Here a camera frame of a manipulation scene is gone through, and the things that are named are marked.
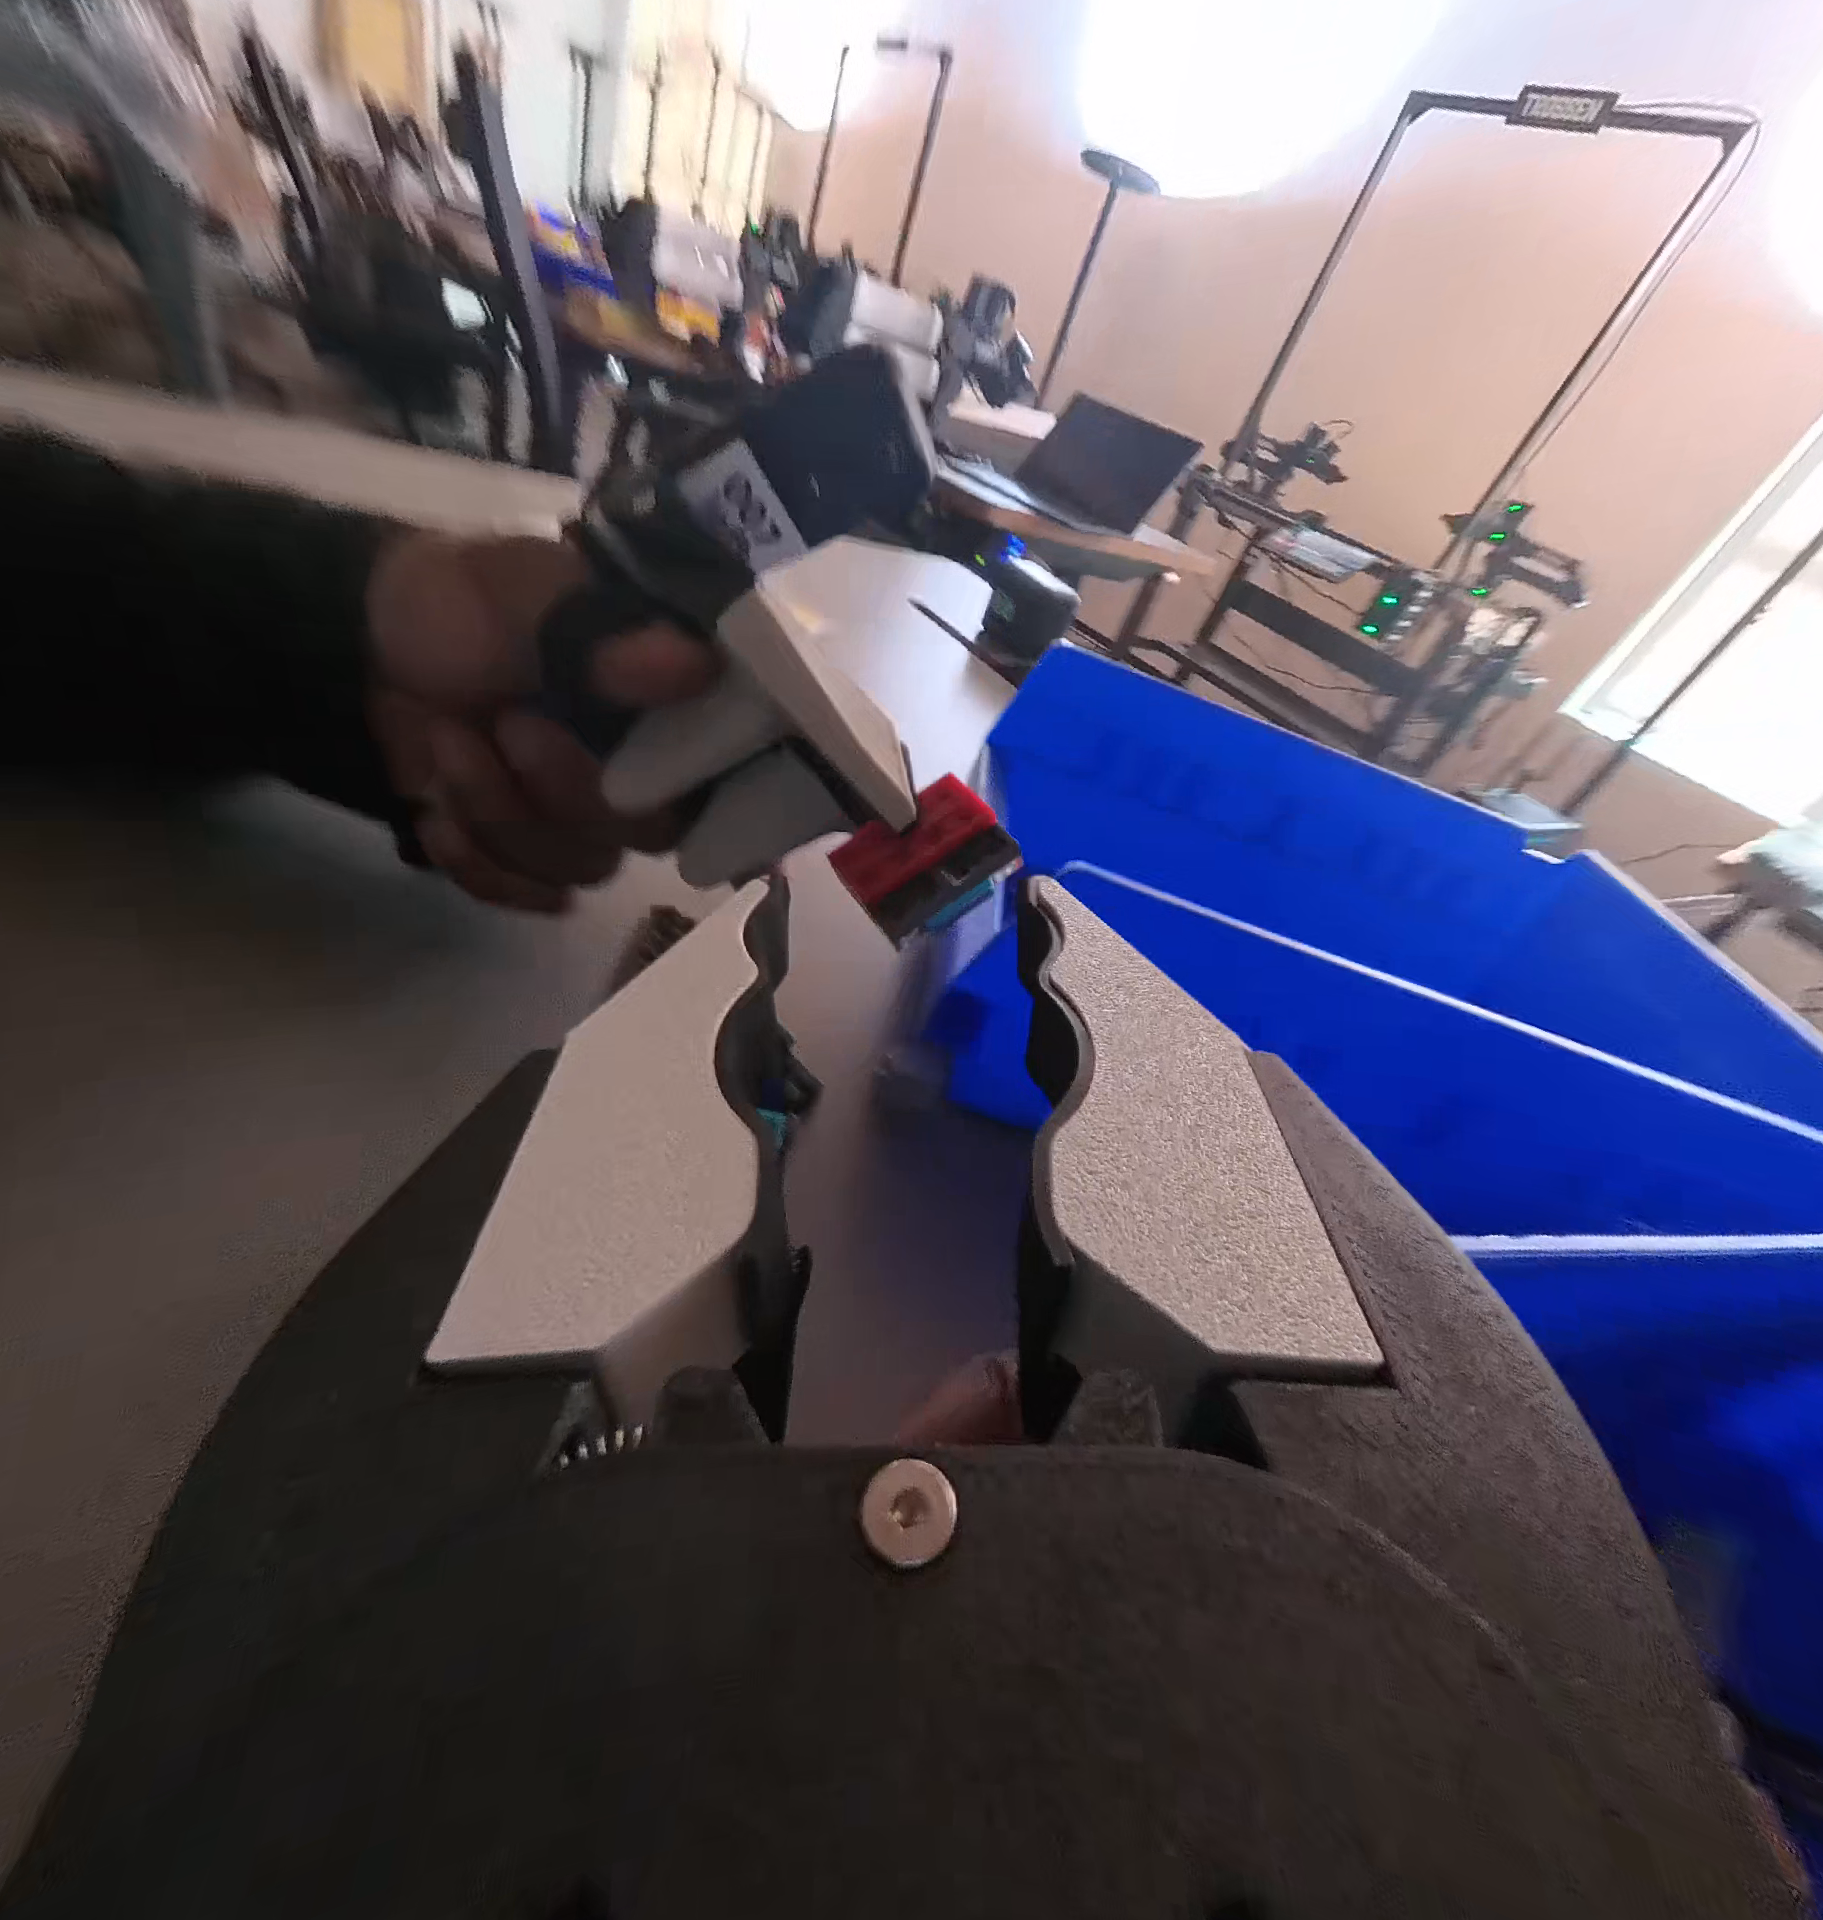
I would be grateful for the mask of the blue plastic bin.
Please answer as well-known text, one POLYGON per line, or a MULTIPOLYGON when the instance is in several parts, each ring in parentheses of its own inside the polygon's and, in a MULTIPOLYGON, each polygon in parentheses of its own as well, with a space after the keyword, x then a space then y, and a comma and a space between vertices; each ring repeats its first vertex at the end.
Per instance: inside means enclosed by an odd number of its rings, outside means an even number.
POLYGON ((1596 852, 1071 648, 981 754, 1041 873, 1081 859, 1823 1131, 1823 1037, 1596 852))
POLYGON ((1074 859, 1053 876, 1471 1239, 1823 1237, 1823 1122, 1074 859))
POLYGON ((1823 1233, 1458 1249, 1610 1457, 1823 1909, 1823 1233))

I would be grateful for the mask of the grey desk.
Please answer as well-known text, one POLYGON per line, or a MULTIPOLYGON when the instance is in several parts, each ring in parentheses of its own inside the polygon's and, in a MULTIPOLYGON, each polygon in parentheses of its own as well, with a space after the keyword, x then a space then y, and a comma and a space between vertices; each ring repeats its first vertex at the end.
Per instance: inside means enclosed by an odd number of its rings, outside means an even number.
MULTIPOLYGON (((549 533, 574 485, 0 365, 0 419, 452 533, 549 533)), ((879 1078, 909 972, 822 850, 782 1009, 825 1079, 789 1182, 817 1272, 794 1436, 887 1438, 1015 1344, 1023 1143, 879 1078)), ((0 1875, 203 1431, 322 1267, 609 984, 635 862, 496 915, 281 786, 189 812, 0 798, 0 1875)))

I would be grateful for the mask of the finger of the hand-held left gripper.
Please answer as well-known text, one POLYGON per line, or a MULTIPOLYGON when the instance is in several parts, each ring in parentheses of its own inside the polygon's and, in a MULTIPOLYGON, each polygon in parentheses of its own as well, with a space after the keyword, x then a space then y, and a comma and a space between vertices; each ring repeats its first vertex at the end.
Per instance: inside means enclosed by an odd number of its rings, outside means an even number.
POLYGON ((918 821, 909 750, 894 717, 830 657, 829 625, 753 585, 722 611, 715 636, 782 722, 782 744, 857 824, 918 821))
POLYGON ((679 876, 690 890, 735 890, 857 824, 860 815, 798 745, 776 745, 708 788, 679 838, 679 876))

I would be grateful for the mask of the black office chair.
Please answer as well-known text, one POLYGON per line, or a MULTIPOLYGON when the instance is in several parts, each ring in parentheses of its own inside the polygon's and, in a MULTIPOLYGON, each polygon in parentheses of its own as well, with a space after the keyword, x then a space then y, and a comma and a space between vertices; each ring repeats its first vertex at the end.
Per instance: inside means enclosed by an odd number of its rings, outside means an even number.
POLYGON ((492 424, 507 419, 510 386, 519 377, 526 462, 574 477, 584 387, 610 367, 643 367, 645 336, 635 325, 622 323, 615 308, 596 300, 587 285, 568 283, 564 291, 552 291, 541 281, 531 221, 514 179, 498 87, 464 42, 452 53, 443 118, 471 172, 494 266, 484 296, 498 363, 492 424))

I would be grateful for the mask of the black laptop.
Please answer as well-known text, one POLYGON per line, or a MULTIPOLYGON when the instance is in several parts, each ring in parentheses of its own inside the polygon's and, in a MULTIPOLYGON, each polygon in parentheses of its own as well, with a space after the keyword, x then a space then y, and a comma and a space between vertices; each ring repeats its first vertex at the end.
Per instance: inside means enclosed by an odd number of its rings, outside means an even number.
POLYGON ((1002 492, 1075 532, 1132 536, 1199 450, 1190 435, 1075 392, 1002 492))

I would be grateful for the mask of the small side desk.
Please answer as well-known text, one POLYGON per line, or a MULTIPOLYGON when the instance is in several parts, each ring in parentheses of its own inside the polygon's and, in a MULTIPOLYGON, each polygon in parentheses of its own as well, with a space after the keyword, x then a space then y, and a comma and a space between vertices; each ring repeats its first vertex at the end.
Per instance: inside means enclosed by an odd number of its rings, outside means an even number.
POLYGON ((1719 947, 1759 918, 1823 955, 1823 822, 1780 827, 1717 854, 1728 911, 1704 939, 1719 947))

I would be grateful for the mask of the person's right hand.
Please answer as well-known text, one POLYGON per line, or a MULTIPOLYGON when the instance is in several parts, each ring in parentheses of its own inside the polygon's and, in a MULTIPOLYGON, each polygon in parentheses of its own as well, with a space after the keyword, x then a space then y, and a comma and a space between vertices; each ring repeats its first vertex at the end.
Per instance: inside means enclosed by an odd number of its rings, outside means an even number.
POLYGON ((914 1453, 1019 1446, 1023 1422, 1018 1355, 971 1357, 899 1422, 894 1440, 914 1453))

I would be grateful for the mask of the person's left hand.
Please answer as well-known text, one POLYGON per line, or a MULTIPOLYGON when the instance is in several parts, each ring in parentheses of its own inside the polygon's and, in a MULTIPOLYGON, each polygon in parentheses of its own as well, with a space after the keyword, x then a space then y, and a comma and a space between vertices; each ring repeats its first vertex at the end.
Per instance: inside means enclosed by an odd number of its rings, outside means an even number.
POLYGON ((371 737, 423 862, 488 907, 559 915, 684 834, 670 807, 613 807, 596 756, 539 714, 539 628, 587 585, 566 539, 402 529, 371 565, 371 737))

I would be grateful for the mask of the black router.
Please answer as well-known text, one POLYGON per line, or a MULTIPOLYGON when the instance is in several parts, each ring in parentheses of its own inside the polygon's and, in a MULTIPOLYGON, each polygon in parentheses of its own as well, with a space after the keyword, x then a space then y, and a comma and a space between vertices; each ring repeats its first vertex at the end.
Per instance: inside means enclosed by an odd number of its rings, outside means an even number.
POLYGON ((1518 830, 1525 850, 1533 854, 1561 859, 1584 842, 1581 821, 1513 786, 1463 786, 1457 798, 1518 830))

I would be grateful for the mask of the small black device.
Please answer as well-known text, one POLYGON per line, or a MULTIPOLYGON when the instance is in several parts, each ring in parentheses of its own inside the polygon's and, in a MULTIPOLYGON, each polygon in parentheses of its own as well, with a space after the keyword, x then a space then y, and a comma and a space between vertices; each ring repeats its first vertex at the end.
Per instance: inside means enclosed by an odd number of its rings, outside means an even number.
POLYGON ((1029 553, 995 557, 986 574, 990 597, 979 648, 993 663, 1029 672, 1068 636, 1080 611, 1078 590, 1029 553))

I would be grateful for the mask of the black metal frame rig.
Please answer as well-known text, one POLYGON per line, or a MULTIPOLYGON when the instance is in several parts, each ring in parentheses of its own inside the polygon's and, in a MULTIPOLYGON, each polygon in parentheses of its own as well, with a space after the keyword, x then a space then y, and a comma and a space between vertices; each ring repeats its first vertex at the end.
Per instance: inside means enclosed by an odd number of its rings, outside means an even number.
POLYGON ((1608 368, 1616 353, 1643 319, 1646 308, 1653 302, 1669 277, 1694 246, 1702 227, 1723 207, 1724 199, 1748 172, 1760 138, 1760 120, 1739 108, 1723 105, 1631 105, 1620 95, 1605 87, 1579 87, 1557 84, 1525 84, 1520 92, 1507 100, 1440 89, 1411 89, 1380 146, 1371 170, 1347 206, 1342 222, 1330 242, 1330 251, 1317 266, 1316 277, 1274 353, 1259 387, 1244 409, 1234 437, 1222 446, 1214 475, 1228 485, 1236 471, 1258 471, 1258 441, 1264 416, 1277 394, 1284 373, 1289 368, 1303 345, 1311 321, 1317 317, 1330 293, 1330 283, 1345 264, 1371 206, 1385 183, 1385 173, 1403 140, 1430 115, 1450 115, 1460 120, 1492 120, 1507 129, 1544 133, 1544 134, 1581 134, 1599 138, 1648 134, 1662 140, 1708 141, 1715 146, 1717 156, 1704 172, 1691 199, 1664 232, 1653 252, 1627 283, 1623 293, 1608 311, 1605 323, 1598 325, 1588 348, 1572 365, 1571 373, 1559 379, 1542 409, 1535 413, 1520 441, 1513 448, 1499 467, 1499 473, 1485 490, 1483 504, 1490 504, 1511 494, 1515 482, 1535 464, 1538 456, 1564 428, 1572 411, 1593 390, 1598 377, 1608 368))

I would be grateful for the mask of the robot station table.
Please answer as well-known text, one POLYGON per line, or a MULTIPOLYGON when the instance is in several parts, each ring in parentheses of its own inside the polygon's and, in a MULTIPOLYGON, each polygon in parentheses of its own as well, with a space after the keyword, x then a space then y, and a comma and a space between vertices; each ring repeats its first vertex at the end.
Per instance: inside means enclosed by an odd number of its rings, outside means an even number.
POLYGON ((1446 516, 1446 555, 1424 565, 1284 506, 1289 475, 1336 482, 1330 460, 1274 450, 1228 485, 1214 467, 1187 469, 1170 529, 1213 518, 1237 545, 1179 680, 1366 762, 1433 774, 1541 688, 1548 612, 1584 603, 1579 565, 1525 536, 1525 502, 1446 516))

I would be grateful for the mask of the red and teal brick assembly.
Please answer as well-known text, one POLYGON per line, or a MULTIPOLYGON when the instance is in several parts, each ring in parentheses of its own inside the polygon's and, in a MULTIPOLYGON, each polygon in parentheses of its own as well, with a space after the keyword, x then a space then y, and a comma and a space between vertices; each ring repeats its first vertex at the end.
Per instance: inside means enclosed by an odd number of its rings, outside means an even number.
POLYGON ((917 793, 910 827, 869 822, 827 852, 837 885, 894 950, 955 923, 1019 859, 993 806, 955 774, 917 793))

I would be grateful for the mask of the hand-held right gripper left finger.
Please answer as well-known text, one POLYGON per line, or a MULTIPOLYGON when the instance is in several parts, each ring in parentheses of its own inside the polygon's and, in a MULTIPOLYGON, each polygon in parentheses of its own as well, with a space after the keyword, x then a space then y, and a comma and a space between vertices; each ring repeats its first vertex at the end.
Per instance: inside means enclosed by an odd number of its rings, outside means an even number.
POLYGON ((809 1256, 753 1099, 789 908, 784 876, 747 880, 568 1034, 426 1371, 582 1383, 603 1431, 645 1430, 684 1370, 725 1371, 787 1430, 809 1256))

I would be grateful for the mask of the person's left forearm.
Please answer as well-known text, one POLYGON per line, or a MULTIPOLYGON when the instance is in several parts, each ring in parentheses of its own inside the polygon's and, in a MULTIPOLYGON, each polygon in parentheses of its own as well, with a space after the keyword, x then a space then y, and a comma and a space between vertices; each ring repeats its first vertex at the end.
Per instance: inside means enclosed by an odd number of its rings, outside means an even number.
POLYGON ((399 529, 0 422, 0 780, 283 780, 393 824, 371 573, 399 529))

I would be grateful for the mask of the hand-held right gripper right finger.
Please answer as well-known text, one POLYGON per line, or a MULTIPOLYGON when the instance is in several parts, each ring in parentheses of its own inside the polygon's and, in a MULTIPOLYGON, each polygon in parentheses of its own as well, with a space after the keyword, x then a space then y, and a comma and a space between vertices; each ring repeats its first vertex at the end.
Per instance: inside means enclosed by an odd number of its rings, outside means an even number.
POLYGON ((1380 1338, 1234 1030, 1050 876, 1023 891, 1019 980, 1046 1099, 1023 1367, 1382 1383, 1380 1338))

